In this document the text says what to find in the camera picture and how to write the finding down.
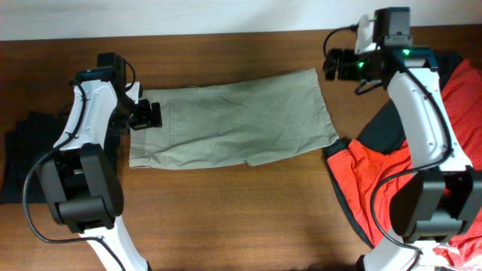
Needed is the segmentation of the khaki shorts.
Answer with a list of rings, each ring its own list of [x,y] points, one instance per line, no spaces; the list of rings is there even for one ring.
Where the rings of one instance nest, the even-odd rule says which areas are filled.
[[[315,69],[210,87],[146,90],[163,125],[131,133],[132,168],[208,169],[287,159],[335,143]]]

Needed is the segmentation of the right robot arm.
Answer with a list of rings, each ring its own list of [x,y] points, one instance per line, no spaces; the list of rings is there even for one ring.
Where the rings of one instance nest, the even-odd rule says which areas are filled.
[[[481,172],[453,131],[433,53],[389,48],[382,55],[409,154],[378,154],[352,141],[328,165],[373,247],[355,268],[428,270],[425,246],[448,243],[473,226],[481,208]]]

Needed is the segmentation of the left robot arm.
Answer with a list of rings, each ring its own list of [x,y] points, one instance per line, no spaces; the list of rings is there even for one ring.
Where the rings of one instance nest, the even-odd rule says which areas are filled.
[[[109,132],[162,125],[160,106],[141,99],[126,69],[88,69],[72,80],[75,100],[63,133],[34,166],[56,223],[87,242],[107,270],[149,270],[124,224],[124,193],[105,153]]]

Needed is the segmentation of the black garment under pile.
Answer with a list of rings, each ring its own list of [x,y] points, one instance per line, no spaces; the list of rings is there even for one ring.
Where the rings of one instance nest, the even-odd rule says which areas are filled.
[[[357,139],[338,139],[323,152],[343,213],[358,237],[373,248],[383,238],[370,213],[374,186],[383,176],[410,167],[406,137],[394,103],[387,102]]]

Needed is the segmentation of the folded black pants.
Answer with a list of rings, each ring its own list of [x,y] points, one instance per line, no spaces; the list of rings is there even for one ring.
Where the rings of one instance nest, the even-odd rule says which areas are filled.
[[[35,161],[50,151],[61,135],[69,116],[70,104],[57,114],[31,111],[26,120],[16,123],[5,134],[6,161],[1,204],[20,204],[26,175]]]

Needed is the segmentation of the red shorts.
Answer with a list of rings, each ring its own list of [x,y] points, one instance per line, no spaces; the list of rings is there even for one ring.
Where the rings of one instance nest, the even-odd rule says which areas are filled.
[[[369,270],[406,270],[430,254],[462,266],[481,254],[481,72],[462,61],[402,68],[387,91],[395,116],[327,161],[372,251]]]

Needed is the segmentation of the red white patterned garment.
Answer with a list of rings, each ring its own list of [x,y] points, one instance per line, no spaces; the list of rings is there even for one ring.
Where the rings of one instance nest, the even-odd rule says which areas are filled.
[[[449,242],[422,248],[423,255],[413,270],[481,271],[481,242]]]

